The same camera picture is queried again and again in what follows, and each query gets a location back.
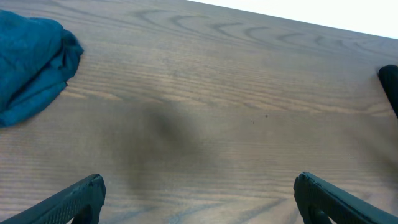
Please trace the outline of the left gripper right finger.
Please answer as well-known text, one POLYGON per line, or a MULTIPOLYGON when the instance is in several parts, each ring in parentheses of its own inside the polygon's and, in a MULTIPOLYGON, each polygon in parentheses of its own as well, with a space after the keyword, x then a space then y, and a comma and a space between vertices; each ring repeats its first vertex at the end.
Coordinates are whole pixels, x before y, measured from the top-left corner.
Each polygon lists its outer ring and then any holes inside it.
POLYGON ((305 224, 397 224, 396 216, 309 172, 296 177, 294 199, 305 224))

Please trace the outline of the navy blue shorts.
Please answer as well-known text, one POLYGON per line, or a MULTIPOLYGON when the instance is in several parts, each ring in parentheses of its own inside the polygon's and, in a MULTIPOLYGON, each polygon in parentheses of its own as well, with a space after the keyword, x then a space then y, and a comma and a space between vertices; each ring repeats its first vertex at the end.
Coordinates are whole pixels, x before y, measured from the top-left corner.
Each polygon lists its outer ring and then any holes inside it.
POLYGON ((1 11, 1 127, 51 104, 76 74, 83 52, 57 21, 1 11))

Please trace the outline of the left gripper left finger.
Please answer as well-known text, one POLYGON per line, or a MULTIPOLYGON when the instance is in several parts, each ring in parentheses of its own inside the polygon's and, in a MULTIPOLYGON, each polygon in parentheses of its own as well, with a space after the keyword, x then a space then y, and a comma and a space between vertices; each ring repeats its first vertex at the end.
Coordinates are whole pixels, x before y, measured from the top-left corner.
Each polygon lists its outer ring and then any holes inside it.
POLYGON ((103 177, 91 174, 1 224, 98 224, 105 196, 103 177))

